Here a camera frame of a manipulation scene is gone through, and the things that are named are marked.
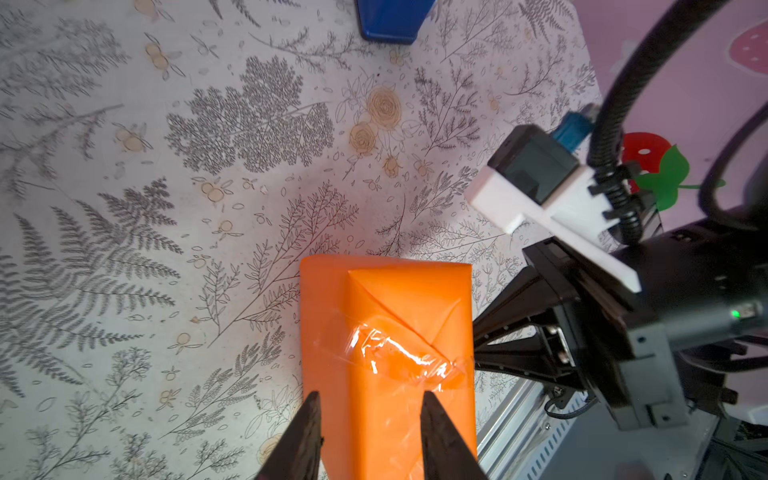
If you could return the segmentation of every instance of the blue plastic object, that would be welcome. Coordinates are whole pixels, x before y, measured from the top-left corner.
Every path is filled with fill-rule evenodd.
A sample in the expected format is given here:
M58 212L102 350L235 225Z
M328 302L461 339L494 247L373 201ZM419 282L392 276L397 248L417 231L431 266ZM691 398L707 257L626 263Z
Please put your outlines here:
M362 36L410 45L434 4L435 0L357 0Z
M581 113L569 111L558 127L551 133L552 138L560 142L571 153L592 133L594 124Z

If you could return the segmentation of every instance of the floral tablecloth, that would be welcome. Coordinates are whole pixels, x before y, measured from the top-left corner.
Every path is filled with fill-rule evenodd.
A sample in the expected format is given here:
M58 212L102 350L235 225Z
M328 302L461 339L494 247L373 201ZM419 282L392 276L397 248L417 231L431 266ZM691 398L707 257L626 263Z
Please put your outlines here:
M463 199L516 125L598 97L564 0L0 0L3 478L250 478L302 398L299 261L474 265L547 232ZM478 427L511 387L478 374Z

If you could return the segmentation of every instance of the blue container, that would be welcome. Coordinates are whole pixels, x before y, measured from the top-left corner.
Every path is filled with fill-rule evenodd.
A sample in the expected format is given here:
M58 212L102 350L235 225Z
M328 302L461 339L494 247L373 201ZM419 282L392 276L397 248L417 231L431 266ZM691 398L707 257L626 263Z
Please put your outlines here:
M362 36L410 45L434 4L435 0L357 0Z

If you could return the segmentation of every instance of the orange package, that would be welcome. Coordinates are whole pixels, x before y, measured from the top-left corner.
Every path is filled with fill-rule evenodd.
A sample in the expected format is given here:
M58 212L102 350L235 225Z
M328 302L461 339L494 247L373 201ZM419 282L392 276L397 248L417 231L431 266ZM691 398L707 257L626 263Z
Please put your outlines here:
M425 390L477 455L471 265L304 259L301 353L304 396L320 392L331 480L424 478Z

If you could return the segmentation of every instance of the pink surface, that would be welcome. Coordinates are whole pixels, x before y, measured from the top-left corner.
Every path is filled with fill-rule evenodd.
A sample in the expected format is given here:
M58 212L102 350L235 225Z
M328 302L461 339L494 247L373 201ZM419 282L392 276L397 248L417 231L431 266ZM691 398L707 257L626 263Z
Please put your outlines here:
M605 95L620 71L622 58L642 40L671 0L574 0L601 92ZM768 100L768 2L738 0L723 7L662 68L648 85L625 124L626 132L646 131L665 137L690 162L686 184L700 184L720 149L738 127ZM733 44L761 48L747 57ZM768 150L763 127L734 159L719 189L723 207L741 204L741 192ZM665 228L703 216L698 190L679 192L674 207L662 213Z

